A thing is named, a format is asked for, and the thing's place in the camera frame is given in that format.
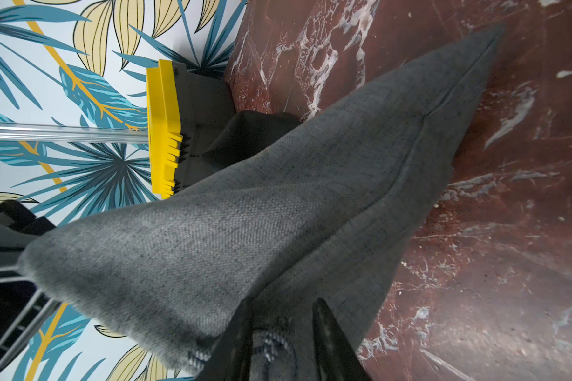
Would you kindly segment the plain black drawstring pouch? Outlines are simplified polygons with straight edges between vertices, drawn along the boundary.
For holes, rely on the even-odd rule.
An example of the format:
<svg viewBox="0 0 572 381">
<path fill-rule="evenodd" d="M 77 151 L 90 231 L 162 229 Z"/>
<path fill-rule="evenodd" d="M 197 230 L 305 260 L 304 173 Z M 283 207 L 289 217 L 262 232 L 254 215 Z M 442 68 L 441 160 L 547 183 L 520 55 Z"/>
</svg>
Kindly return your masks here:
<svg viewBox="0 0 572 381">
<path fill-rule="evenodd" d="M 300 124 L 296 116 L 288 113 L 241 111 L 201 157 L 219 171 L 255 156 Z"/>
</svg>

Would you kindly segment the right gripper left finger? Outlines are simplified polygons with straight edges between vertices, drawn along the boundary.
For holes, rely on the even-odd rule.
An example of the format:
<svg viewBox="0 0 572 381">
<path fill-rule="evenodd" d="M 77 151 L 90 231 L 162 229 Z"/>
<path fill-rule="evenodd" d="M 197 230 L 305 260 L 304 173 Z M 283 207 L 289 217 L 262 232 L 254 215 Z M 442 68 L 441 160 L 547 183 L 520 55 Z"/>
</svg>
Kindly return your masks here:
<svg viewBox="0 0 572 381">
<path fill-rule="evenodd" d="M 248 381 L 253 352 L 251 300 L 241 301 L 196 381 Z"/>
</svg>

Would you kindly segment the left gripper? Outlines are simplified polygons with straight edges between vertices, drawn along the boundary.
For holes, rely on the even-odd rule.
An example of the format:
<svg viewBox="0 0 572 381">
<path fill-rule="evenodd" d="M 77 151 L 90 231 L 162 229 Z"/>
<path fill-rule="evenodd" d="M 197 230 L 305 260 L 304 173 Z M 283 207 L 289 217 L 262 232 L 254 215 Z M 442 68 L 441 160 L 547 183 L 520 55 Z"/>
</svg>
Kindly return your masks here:
<svg viewBox="0 0 572 381">
<path fill-rule="evenodd" d="M 54 229 L 19 201 L 0 203 L 0 370 L 27 346 L 56 309 L 36 284 L 23 276 L 18 261 L 25 247 Z"/>
</svg>

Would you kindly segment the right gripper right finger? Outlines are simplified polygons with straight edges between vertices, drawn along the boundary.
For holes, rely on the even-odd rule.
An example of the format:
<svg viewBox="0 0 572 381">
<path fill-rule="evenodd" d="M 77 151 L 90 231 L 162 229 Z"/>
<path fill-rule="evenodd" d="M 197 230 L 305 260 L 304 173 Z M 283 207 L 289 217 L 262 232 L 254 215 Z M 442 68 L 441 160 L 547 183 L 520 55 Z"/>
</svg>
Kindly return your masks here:
<svg viewBox="0 0 572 381">
<path fill-rule="evenodd" d="M 322 298 L 313 304 L 312 327 L 318 380 L 371 380 L 330 307 Z"/>
</svg>

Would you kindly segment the grey hair dryer pouch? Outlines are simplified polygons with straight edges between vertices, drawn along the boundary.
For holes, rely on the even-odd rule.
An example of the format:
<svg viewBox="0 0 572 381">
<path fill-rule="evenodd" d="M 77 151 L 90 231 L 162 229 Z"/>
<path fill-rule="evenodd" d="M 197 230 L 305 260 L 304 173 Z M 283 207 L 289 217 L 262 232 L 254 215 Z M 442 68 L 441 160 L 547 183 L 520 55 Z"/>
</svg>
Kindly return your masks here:
<svg viewBox="0 0 572 381">
<path fill-rule="evenodd" d="M 451 181 L 503 31 L 377 77 L 171 198 L 46 233 L 19 269 L 192 375 L 249 298 L 251 379 L 310 380 L 312 304 L 327 300 L 349 343 L 362 344 L 406 244 Z"/>
</svg>

